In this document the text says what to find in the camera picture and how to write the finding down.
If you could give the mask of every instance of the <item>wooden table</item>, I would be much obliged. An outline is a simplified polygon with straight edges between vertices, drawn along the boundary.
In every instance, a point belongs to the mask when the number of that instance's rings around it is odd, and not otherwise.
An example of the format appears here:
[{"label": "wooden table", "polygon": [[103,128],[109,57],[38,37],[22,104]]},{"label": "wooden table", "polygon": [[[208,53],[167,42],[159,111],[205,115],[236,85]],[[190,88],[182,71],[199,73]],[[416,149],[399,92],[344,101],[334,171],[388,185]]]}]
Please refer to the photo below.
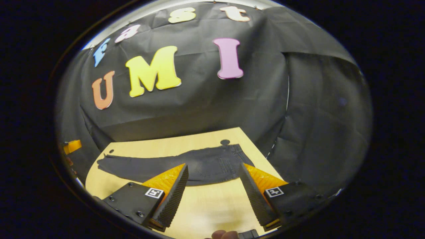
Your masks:
[{"label": "wooden table", "polygon": [[[175,156],[190,150],[221,146],[223,139],[228,139],[230,144],[239,144],[256,168],[282,179],[240,128],[166,139],[115,142],[109,144],[96,161],[102,159],[103,154],[139,158]],[[93,196],[104,199],[130,182],[97,166],[97,162],[92,165],[85,184]],[[154,231],[176,239],[203,239],[211,237],[216,230],[242,233],[252,229],[256,229],[260,236],[266,234],[255,217],[242,181],[237,178],[211,185],[187,186],[171,226],[164,233]]]}]

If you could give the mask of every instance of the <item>foam letter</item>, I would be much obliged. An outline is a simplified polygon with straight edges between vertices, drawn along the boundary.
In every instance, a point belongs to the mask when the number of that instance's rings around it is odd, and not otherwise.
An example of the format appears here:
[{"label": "foam letter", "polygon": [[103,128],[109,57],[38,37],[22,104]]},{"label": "foam letter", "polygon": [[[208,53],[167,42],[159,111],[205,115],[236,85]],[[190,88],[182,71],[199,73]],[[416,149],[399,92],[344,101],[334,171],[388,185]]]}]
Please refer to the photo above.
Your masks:
[{"label": "foam letter", "polygon": [[120,41],[124,39],[128,39],[137,33],[137,29],[140,27],[140,25],[134,25],[132,27],[127,28],[124,30],[119,37],[116,38],[115,43],[119,43]]},{"label": "foam letter", "polygon": [[97,79],[93,82],[91,87],[93,88],[93,97],[94,104],[99,110],[103,110],[108,108],[113,99],[113,88],[112,88],[112,76],[115,74],[115,71],[110,71],[104,76],[104,80],[106,81],[106,98],[102,99],[100,95],[100,83],[102,82],[102,78]]},{"label": "foam letter", "polygon": [[234,7],[234,6],[228,6],[228,7],[220,8],[220,10],[225,11],[227,17],[232,19],[233,21],[238,21],[238,22],[250,21],[249,17],[243,17],[241,15],[241,12],[246,13],[246,11],[243,9],[238,9],[237,7]]},{"label": "foam letter", "polygon": [[196,17],[196,14],[193,13],[194,11],[195,11],[194,8],[184,8],[184,9],[174,10],[170,13],[170,18],[168,19],[168,21],[170,23],[190,21]]},{"label": "foam letter", "polygon": [[181,80],[176,76],[174,67],[174,53],[176,51],[176,46],[166,46],[157,50],[150,65],[141,56],[127,61],[125,66],[130,71],[130,96],[136,97],[144,94],[145,89],[141,87],[139,80],[148,91],[152,91],[157,75],[156,87],[159,90],[181,85]]},{"label": "foam letter", "polygon": [[232,38],[217,38],[212,42],[218,46],[220,51],[221,69],[217,73],[218,77],[221,79],[241,78],[244,72],[239,68],[236,51],[240,42]]},{"label": "foam letter", "polygon": [[102,60],[103,56],[105,56],[106,48],[108,47],[107,43],[109,42],[110,38],[106,39],[100,47],[94,52],[94,67],[96,67],[99,62]]}]

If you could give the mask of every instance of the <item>pink letter i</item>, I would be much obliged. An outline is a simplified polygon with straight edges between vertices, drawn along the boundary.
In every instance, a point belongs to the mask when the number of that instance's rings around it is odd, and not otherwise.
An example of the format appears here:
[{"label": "pink letter i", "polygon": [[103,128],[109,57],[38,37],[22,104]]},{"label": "pink letter i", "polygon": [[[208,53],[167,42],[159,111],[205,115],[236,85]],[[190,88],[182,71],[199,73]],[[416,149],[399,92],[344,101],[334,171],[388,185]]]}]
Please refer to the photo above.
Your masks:
[{"label": "pink letter i", "polygon": [[239,68],[236,51],[240,42],[232,38],[217,38],[212,42],[218,46],[220,51],[221,69],[217,73],[218,77],[221,79],[241,78],[244,72]]}]

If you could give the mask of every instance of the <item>black fabric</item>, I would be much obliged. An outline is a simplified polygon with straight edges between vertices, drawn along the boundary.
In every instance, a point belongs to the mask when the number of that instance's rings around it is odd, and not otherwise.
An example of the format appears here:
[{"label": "black fabric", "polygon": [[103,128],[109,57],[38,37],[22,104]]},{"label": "black fabric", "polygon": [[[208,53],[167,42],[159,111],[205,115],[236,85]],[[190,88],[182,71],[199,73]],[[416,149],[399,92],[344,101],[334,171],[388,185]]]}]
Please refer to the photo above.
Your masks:
[{"label": "black fabric", "polygon": [[241,163],[254,166],[240,145],[191,150],[186,153],[158,158],[132,158],[105,155],[98,168],[120,178],[145,182],[173,167],[186,163],[189,169],[187,186],[219,183],[238,178]]},{"label": "black fabric", "polygon": [[[251,20],[228,19],[219,10],[225,6],[246,10]],[[170,12],[184,7],[195,8],[197,17],[170,24]],[[139,33],[113,43],[135,24],[141,25]],[[244,131],[284,180],[304,181],[324,195],[343,188],[363,161],[372,110],[362,73],[330,34],[288,8],[190,3],[145,16],[109,37],[96,68],[99,45],[76,56],[58,94],[59,139],[81,139],[82,148],[69,157],[83,183],[110,142],[233,127]],[[242,78],[217,77],[220,57],[212,40],[220,37],[240,41]],[[130,97],[125,63],[136,56],[150,63],[165,46],[178,48],[174,62],[181,86]],[[99,110],[91,84],[112,70],[113,102]],[[104,96],[104,82],[101,91]]]}]

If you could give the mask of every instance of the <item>black jeans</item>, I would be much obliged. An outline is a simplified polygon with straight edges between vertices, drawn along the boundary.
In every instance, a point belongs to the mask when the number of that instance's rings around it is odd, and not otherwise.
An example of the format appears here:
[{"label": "black jeans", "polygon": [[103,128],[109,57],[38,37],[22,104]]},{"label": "black jeans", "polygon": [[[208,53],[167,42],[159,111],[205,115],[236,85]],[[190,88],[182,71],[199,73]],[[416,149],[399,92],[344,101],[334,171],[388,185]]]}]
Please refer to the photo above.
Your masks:
[{"label": "black jeans", "polygon": [[182,163],[189,169],[187,186],[206,185],[238,178],[241,162],[254,166],[239,144],[191,150],[178,156],[132,158],[105,155],[99,169],[120,178],[145,182]]}]

